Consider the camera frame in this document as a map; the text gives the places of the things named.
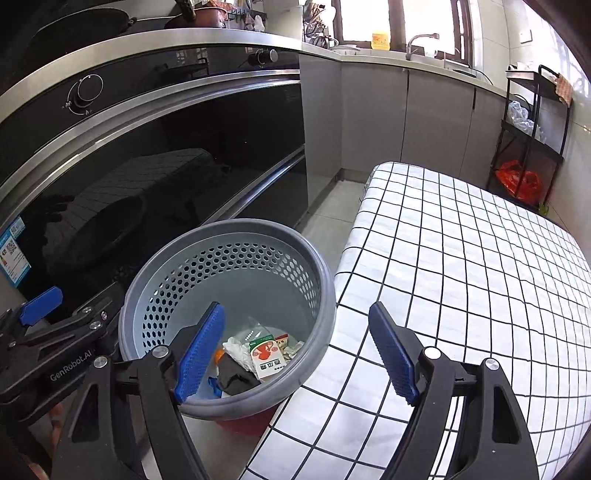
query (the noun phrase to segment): stove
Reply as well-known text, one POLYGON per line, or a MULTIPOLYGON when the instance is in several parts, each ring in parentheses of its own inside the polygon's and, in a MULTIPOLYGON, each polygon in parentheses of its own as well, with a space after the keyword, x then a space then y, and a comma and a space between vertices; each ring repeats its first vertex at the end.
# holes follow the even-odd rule
POLYGON ((231 29, 131 31, 11 86, 0 231, 25 260, 0 266, 14 288, 31 299, 59 286, 50 320, 63 318, 206 222, 294 226, 308 208, 298 47, 231 29))

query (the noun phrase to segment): metal shelf rack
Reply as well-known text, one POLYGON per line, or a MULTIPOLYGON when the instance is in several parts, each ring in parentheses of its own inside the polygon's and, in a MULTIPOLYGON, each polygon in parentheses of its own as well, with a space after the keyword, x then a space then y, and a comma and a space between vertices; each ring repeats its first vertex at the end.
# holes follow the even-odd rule
POLYGON ((542 70, 546 70, 555 77, 558 77, 558 73, 549 69, 544 65, 540 65, 537 72, 523 72, 517 70, 507 71, 507 93, 505 98, 505 114, 501 121, 501 133, 499 134, 499 140, 497 142, 495 155, 491 161, 491 167, 489 171, 488 181, 486 183, 486 189, 497 195, 500 195, 516 205, 522 206, 528 210, 538 212, 540 207, 544 206, 550 196, 554 181, 560 166, 564 163, 564 146, 566 145, 566 138, 569 131, 569 122, 571 114, 571 106, 566 107, 566 121, 564 123, 564 134, 562 139, 562 145, 560 151, 556 151, 549 145, 542 143, 536 139, 535 134, 539 127, 540 120, 540 106, 542 98, 553 100, 560 103, 560 98, 556 94, 555 84, 548 80, 542 75, 542 70), (534 103, 531 110, 530 117, 534 122, 534 128, 531 135, 528 135, 524 131, 521 131, 517 127, 513 126, 507 121, 507 112, 509 109, 510 97, 511 97, 511 82, 514 82, 522 87, 528 89, 534 94, 534 103), (509 135, 509 141, 504 145, 505 136, 509 135), (508 190, 496 177, 496 172, 499 169, 498 163, 501 159, 502 154, 509 148, 514 142, 518 142, 522 145, 522 154, 519 158, 519 165, 521 168, 521 175, 515 193, 508 190), (550 160, 553 164, 553 172, 548 185, 543 201, 540 204, 530 204, 518 198, 520 188, 523 183, 525 172, 528 168, 531 168, 531 160, 538 158, 545 158, 550 160))

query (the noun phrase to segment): gray plastic basket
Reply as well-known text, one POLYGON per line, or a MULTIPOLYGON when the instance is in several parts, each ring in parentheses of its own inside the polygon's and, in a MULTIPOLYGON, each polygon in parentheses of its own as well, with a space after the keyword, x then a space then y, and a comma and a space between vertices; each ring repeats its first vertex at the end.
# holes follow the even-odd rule
POLYGON ((173 240, 135 277, 119 320, 124 360, 169 344, 212 301, 226 310, 224 341, 256 319, 305 345, 277 378, 234 397, 210 399, 205 378, 180 407, 199 419, 238 419, 277 405, 316 369, 335 326, 332 275, 303 236, 265 220, 224 220, 173 240))

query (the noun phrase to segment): red plastic bag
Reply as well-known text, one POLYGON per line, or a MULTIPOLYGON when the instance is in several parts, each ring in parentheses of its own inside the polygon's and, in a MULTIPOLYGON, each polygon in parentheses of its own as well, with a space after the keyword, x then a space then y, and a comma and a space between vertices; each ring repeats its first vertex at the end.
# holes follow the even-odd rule
MULTIPOLYGON (((503 163, 501 168, 495 172, 495 175, 505 188, 515 196, 515 191, 519 184, 519 177, 521 177, 521 166, 519 165, 519 161, 511 160, 503 163)), ((537 205, 541 200, 543 188, 544 186, 539 175, 536 172, 528 170, 525 172, 525 175, 523 175, 523 181, 519 187, 517 198, 531 205, 537 205)))

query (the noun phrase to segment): white tablecloth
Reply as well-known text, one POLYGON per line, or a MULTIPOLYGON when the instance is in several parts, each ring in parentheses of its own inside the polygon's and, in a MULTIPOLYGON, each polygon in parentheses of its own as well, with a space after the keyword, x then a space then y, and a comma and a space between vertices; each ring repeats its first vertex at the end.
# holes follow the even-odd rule
MULTIPOLYGON (((278 409, 241 479, 381 477, 411 408, 368 333, 377 300, 452 360, 498 359, 540 478, 552 478, 591 420, 590 283, 579 246, 552 222, 430 170, 380 165, 335 276, 329 349, 278 409)), ((446 474, 461 409, 453 399, 433 478, 446 474)))

